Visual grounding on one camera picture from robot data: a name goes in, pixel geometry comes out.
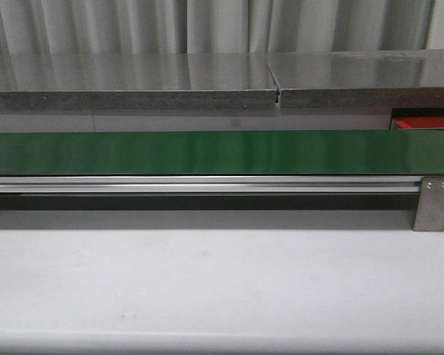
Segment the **green conveyor belt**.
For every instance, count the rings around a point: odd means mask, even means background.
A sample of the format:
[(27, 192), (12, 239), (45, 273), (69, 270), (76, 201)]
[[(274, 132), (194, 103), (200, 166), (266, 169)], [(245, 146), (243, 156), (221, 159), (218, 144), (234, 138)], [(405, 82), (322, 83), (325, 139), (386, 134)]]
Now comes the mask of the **green conveyor belt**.
[(444, 130), (0, 133), (0, 176), (444, 175)]

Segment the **left grey stone counter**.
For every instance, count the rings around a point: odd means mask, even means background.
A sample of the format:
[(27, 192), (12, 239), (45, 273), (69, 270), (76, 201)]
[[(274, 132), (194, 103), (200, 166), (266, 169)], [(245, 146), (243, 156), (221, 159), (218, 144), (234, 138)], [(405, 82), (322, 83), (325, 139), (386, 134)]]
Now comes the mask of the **left grey stone counter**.
[(0, 111), (272, 109), (262, 55), (0, 55)]

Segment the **grey stone counter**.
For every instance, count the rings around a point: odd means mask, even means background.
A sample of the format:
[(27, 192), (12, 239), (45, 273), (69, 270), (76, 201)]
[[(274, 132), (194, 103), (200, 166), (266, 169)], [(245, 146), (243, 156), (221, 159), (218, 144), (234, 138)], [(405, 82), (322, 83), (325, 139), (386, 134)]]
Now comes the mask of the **grey stone counter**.
[(0, 55), (0, 111), (272, 109), (262, 55)]
[(444, 108), (444, 50), (269, 54), (283, 109)]

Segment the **right grey stone counter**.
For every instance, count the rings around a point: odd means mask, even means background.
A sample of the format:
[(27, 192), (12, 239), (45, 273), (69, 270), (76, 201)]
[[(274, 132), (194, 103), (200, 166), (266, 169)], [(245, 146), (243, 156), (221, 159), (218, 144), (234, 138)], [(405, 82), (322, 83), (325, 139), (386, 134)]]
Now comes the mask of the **right grey stone counter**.
[(444, 50), (269, 54), (283, 109), (444, 108)]

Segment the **red plastic bin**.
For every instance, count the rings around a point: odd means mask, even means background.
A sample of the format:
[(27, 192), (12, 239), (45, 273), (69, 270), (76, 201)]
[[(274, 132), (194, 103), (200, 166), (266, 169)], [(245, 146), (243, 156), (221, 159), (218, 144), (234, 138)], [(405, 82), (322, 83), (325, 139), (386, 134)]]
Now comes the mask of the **red plastic bin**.
[(444, 116), (393, 118), (391, 129), (444, 129)]

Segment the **grey pleated curtain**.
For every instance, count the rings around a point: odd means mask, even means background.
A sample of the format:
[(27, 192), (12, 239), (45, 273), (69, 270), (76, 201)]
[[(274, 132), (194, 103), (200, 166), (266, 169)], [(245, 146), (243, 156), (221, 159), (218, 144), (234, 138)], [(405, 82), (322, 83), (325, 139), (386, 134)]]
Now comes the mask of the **grey pleated curtain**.
[(1, 54), (426, 47), (432, 1), (0, 1)]

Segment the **aluminium conveyor side rail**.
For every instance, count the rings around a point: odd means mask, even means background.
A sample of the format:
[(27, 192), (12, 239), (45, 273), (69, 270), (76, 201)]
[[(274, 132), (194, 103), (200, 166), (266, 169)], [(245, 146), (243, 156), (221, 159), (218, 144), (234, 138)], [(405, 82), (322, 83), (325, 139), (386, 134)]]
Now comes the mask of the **aluminium conveyor side rail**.
[(421, 176), (199, 175), (0, 177), (0, 193), (418, 192)]

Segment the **steel conveyor support bracket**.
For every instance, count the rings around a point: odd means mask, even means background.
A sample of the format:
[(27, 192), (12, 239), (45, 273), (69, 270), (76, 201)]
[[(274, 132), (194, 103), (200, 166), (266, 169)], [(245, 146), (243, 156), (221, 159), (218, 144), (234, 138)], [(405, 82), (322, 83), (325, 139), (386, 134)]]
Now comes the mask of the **steel conveyor support bracket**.
[(444, 229), (444, 176), (426, 176), (420, 185), (420, 197), (414, 219), (414, 231)]

